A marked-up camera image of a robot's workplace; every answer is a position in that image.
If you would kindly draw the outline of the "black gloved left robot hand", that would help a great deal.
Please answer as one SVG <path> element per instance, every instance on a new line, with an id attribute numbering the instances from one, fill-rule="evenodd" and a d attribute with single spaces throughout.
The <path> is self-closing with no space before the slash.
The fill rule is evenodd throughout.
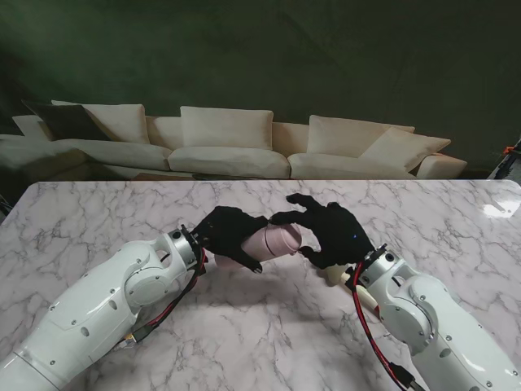
<path id="1" fill-rule="evenodd" d="M 253 217 L 236 207 L 217 206 L 191 234 L 205 250 L 260 274 L 261 263 L 242 249 L 242 243 L 267 226 L 268 219 L 264 216 Z"/>

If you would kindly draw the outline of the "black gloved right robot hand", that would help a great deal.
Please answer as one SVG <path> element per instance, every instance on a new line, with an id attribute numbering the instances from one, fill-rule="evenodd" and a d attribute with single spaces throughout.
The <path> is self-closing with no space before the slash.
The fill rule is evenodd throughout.
<path id="1" fill-rule="evenodd" d="M 374 251 L 374 245 L 356 217 L 338 203 L 322 205 L 312 196 L 300 193 L 289 195 L 287 201 L 304 207 L 305 211 L 278 212 L 269 222 L 278 226 L 297 224 L 311 230 L 320 249 L 302 246 L 299 253 L 317 268 L 355 264 Z"/>

